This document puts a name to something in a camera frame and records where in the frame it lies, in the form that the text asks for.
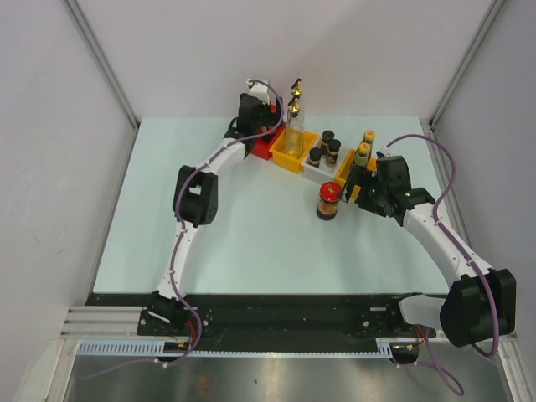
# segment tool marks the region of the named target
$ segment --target table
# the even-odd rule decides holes
[[[220,144],[230,118],[144,119],[97,273],[94,293],[149,293],[168,268],[176,220],[178,169]],[[307,117],[306,129],[330,129],[356,147],[367,129],[375,149],[421,134],[417,116]],[[428,147],[393,146],[414,187],[440,194]],[[185,289],[193,293],[445,293],[446,283],[420,244],[394,219],[342,204],[329,222],[316,215],[319,185],[253,155],[219,178],[219,211],[199,233]]]

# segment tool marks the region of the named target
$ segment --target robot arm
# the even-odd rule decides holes
[[[426,249],[440,269],[449,293],[446,298],[409,294],[397,298],[399,320],[440,328],[457,347],[492,338],[492,313],[480,278],[470,267],[472,260],[484,272],[497,307],[499,333],[511,333],[515,323],[516,282],[508,270],[495,271],[439,217],[436,201],[423,188],[412,188],[409,169],[402,157],[379,157],[376,172],[354,166],[343,197],[349,200],[354,186],[361,190],[356,204],[375,214],[395,218]],[[462,253],[446,235],[457,241]]]
[[[273,111],[266,85],[254,83],[249,94],[240,95],[238,116],[232,120],[220,147],[198,167],[182,166],[178,172],[172,209],[177,218],[175,244],[160,284],[148,303],[147,313],[167,323],[181,322],[183,307],[176,299],[178,293],[184,295],[184,266],[193,239],[204,226],[211,224],[218,212],[218,176],[225,174],[236,163],[243,160],[255,146],[254,137],[262,127],[275,126],[281,117],[280,102]],[[178,196],[183,192],[180,210],[176,210]]]

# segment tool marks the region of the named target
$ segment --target yellow container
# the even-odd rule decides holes
[[[337,182],[341,187],[344,187],[344,184],[346,184],[346,180],[348,179],[348,175],[350,174],[350,169],[352,168],[352,162],[355,158],[355,149],[351,149],[348,155],[344,158],[343,165],[338,169],[337,175],[335,176],[335,182]],[[376,170],[376,158],[371,157],[370,160],[367,163],[367,169],[368,170]],[[359,196],[359,191],[361,191],[361,188],[359,186],[355,186],[352,191],[352,195],[350,196],[351,199],[356,199]]]
[[[270,147],[271,156],[274,163],[278,166],[284,167],[286,170],[290,170],[294,173],[299,173],[303,170],[302,161],[307,157],[307,154],[311,150],[312,146],[318,139],[317,134],[313,134],[309,131],[303,132],[303,153],[299,158],[289,157],[285,153],[285,132],[277,138],[274,145]]]

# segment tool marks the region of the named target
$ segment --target glass bottle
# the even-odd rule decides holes
[[[289,157],[299,159],[303,154],[303,112],[299,99],[294,96],[288,104],[285,129],[285,152]]]

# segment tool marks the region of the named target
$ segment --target gold bottle cap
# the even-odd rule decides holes
[[[370,152],[370,145],[366,142],[361,142],[359,144],[358,153],[361,155],[367,155]]]
[[[298,103],[298,99],[294,98],[291,103],[288,106],[288,111],[292,113],[293,115],[297,115],[300,112],[300,104]]]
[[[374,132],[374,130],[367,130],[364,133],[363,138],[367,141],[374,141],[374,138],[376,138],[376,132]]]
[[[302,80],[301,79],[297,79],[296,82],[294,83],[294,85],[292,86],[291,88],[291,93],[292,93],[292,96],[301,96],[302,93],[303,93],[303,90],[302,90]]]

